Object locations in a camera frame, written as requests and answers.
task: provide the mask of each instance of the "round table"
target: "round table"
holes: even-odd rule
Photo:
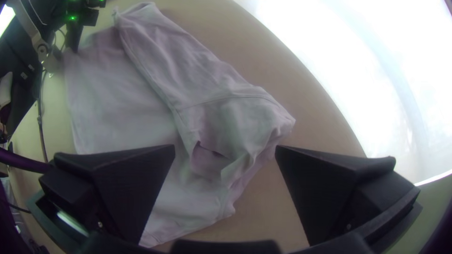
[[[139,0],[109,0],[100,9],[95,27],[86,36],[113,24],[111,13]],[[156,0],[164,15],[180,25],[231,64],[249,83],[263,87],[297,120],[284,145],[364,157],[350,126],[319,82],[300,60],[264,25],[231,0]],[[48,158],[56,152],[75,153],[71,118],[66,103],[62,71],[43,84],[43,132]],[[12,137],[14,152],[43,161],[36,104]],[[39,189],[39,174],[12,168],[11,185],[19,206]],[[251,241],[274,239],[285,252],[308,246],[297,212],[275,160],[250,181],[235,203],[236,214],[186,239]],[[29,214],[23,214],[32,237],[52,254],[62,253]],[[168,251],[171,242],[156,248]]]

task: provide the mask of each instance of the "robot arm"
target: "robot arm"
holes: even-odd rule
[[[33,48],[38,54],[38,59],[44,68],[50,73],[57,71],[61,59],[61,52],[58,48],[49,45],[42,38],[41,33],[34,25],[20,0],[8,0],[7,5],[14,10],[19,23],[30,36]]]
[[[27,32],[28,36],[30,36],[33,48],[38,54],[38,60],[49,73],[53,73],[60,66],[61,52],[57,47],[49,45],[42,37],[33,20],[28,15],[22,1],[7,0],[6,5],[14,10],[19,23]],[[44,3],[42,2],[35,1],[36,4],[47,4],[45,1]],[[64,17],[61,17],[64,23],[66,23],[67,28],[66,45],[75,53],[77,52],[83,26],[96,25],[99,11],[92,8],[103,8],[105,7],[105,2],[106,0],[64,0],[62,2],[66,9]]]

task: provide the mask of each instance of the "bright window light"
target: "bright window light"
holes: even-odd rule
[[[15,15],[16,14],[14,13],[14,10],[12,8],[6,5],[3,7],[3,10],[1,10],[0,13],[0,37]]]

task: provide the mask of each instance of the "light purple cloth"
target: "light purple cloth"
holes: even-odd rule
[[[78,153],[175,144],[140,241],[152,247],[233,215],[295,119],[155,4],[113,18],[64,57],[74,144]]]

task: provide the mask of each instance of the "purple cable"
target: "purple cable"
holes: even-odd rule
[[[44,174],[52,168],[50,164],[25,158],[5,149],[0,149],[0,162],[12,167],[40,174]]]

